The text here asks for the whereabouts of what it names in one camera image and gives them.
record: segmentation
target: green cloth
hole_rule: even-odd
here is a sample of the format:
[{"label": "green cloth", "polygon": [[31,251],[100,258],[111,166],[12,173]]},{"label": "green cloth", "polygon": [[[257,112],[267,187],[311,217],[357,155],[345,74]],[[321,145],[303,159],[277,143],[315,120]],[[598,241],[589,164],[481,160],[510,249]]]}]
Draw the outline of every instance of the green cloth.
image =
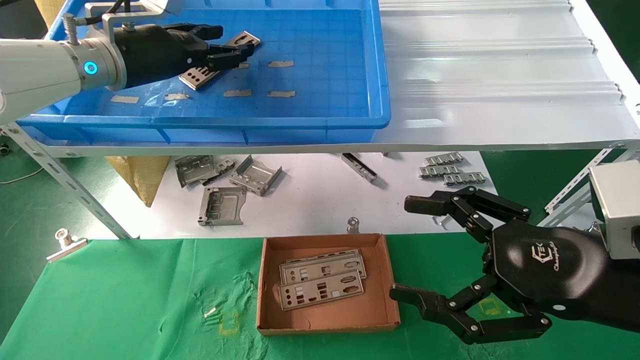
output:
[{"label": "green cloth", "polygon": [[[481,276],[483,247],[464,233],[388,236],[388,247],[396,281],[403,284],[451,296]],[[46,266],[0,347],[0,359],[540,360],[640,354],[637,334],[555,318],[538,340],[468,346],[404,304],[394,332],[262,337],[255,329],[261,251],[261,239],[91,241]],[[515,315],[493,298],[471,314]]]}]

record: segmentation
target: white shelf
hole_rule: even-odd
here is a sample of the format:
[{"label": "white shelf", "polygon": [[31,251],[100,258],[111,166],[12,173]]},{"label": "white shelf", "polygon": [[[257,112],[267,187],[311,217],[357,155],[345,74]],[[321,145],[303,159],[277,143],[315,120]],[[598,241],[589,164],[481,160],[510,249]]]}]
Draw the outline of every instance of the white shelf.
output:
[{"label": "white shelf", "polygon": [[[167,168],[156,199],[142,227],[143,239],[250,238],[344,234],[347,219],[360,220],[360,232],[383,234],[442,233],[431,216],[409,214],[404,210],[407,195],[429,196],[446,187],[441,179],[418,179],[423,159],[436,153],[359,154],[367,166],[378,173],[374,184],[362,179],[332,154],[270,154],[255,156],[265,166],[282,165],[284,173],[264,197],[247,193],[240,216],[244,225],[202,227],[198,212],[204,187],[200,184],[180,188],[173,162]],[[463,152],[465,172],[481,171],[490,178],[478,152]],[[244,156],[229,156],[243,160]],[[211,186],[232,186],[228,175]],[[495,193],[491,180],[478,188]],[[448,231],[463,231],[451,221]]]},{"label": "white shelf", "polygon": [[585,0],[382,0],[380,8],[392,121],[373,143],[49,150],[65,157],[603,149],[640,139],[640,85]]}]

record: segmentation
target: blue led ring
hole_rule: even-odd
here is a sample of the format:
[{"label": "blue led ring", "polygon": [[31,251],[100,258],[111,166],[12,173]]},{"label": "blue led ring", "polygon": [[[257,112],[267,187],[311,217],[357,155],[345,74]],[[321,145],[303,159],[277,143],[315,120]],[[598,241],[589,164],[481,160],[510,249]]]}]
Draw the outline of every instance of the blue led ring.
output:
[{"label": "blue led ring", "polygon": [[93,61],[88,61],[84,63],[84,71],[89,75],[93,75],[98,72],[98,65]]}]

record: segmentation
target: blue plastic tray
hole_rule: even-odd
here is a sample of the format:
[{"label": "blue plastic tray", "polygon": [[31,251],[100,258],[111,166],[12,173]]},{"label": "blue plastic tray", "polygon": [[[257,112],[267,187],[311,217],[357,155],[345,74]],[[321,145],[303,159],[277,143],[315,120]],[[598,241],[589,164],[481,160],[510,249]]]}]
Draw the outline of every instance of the blue plastic tray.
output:
[{"label": "blue plastic tray", "polygon": [[[68,0],[62,12],[84,16],[85,2]],[[224,26],[217,44],[243,30],[262,43],[248,60],[249,69],[230,70],[197,92],[177,77],[118,92],[100,88],[30,115],[20,125],[46,140],[223,145],[370,142],[375,129],[389,123],[377,0],[185,0],[179,16],[157,23],[176,22]],[[48,37],[65,39],[59,20]],[[287,60],[294,66],[267,66]],[[249,88],[251,97],[223,96],[225,90]],[[270,90],[296,95],[268,97]],[[165,101],[166,94],[177,92],[191,99]],[[112,102],[116,94],[140,99]]]}]

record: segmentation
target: cardboard box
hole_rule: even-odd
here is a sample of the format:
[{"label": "cardboard box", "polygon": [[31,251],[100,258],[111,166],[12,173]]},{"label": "cardboard box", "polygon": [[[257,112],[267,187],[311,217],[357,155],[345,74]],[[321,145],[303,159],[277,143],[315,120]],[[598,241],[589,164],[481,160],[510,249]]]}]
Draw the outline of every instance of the cardboard box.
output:
[{"label": "cardboard box", "polygon": [[[283,311],[278,287],[280,264],[302,258],[357,247],[367,278],[364,294],[324,304]],[[389,297],[394,282],[387,240],[382,234],[345,234],[266,238],[258,285],[257,327],[262,335],[322,332],[390,331],[400,324],[397,303]]]}]

